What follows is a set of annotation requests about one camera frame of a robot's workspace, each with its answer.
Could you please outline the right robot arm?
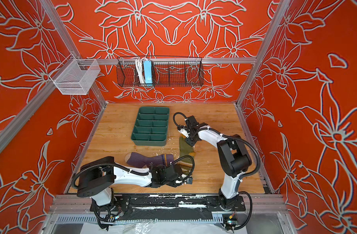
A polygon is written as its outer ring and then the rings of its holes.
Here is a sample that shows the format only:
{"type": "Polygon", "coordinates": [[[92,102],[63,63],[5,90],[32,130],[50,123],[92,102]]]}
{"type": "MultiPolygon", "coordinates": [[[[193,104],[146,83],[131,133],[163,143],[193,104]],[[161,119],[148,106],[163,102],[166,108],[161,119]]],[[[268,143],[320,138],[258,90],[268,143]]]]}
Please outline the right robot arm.
{"type": "Polygon", "coordinates": [[[178,124],[177,130],[191,146],[198,141],[206,141],[217,149],[224,172],[218,194],[219,205],[226,211],[233,209],[240,194],[241,181],[259,172],[261,158],[258,151],[239,135],[225,135],[206,123],[198,123],[194,116],[185,118],[185,125],[178,124]]]}

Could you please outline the purple sock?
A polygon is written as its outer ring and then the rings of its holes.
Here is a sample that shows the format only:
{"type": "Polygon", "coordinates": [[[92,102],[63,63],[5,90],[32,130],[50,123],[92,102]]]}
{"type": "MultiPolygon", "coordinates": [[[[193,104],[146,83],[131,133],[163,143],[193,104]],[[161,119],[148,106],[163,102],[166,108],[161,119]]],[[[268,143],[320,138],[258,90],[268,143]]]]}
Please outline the purple sock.
{"type": "Polygon", "coordinates": [[[154,157],[146,157],[136,152],[128,153],[125,156],[125,162],[135,168],[148,168],[150,165],[167,166],[174,161],[174,156],[171,154],[162,154],[154,157]]]}

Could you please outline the green striped sock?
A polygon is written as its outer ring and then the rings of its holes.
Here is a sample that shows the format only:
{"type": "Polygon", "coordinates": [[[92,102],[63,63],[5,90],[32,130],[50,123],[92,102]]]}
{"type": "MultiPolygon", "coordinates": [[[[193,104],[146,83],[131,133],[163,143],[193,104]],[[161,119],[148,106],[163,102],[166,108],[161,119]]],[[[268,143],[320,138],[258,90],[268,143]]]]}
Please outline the green striped sock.
{"type": "MultiPolygon", "coordinates": [[[[179,158],[182,158],[184,156],[191,156],[192,158],[195,157],[196,153],[191,145],[189,145],[185,141],[186,137],[184,135],[180,135],[179,137],[179,158]]],[[[193,162],[189,158],[184,158],[180,160],[179,165],[182,168],[182,171],[185,175],[188,175],[189,172],[192,169],[193,162]]]]}

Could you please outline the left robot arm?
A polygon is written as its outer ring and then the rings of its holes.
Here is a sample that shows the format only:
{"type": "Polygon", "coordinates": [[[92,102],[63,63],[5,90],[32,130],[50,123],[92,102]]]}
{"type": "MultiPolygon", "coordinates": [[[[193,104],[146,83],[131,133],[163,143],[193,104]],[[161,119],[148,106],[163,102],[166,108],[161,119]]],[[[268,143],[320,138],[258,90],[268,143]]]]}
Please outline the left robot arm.
{"type": "Polygon", "coordinates": [[[71,187],[77,190],[77,197],[91,198],[102,207],[115,202],[112,185],[178,187],[191,179],[191,174],[184,174],[178,160],[163,159],[163,162],[150,162],[142,167],[127,167],[116,163],[114,157],[105,157],[82,166],[72,177],[71,187]]]}

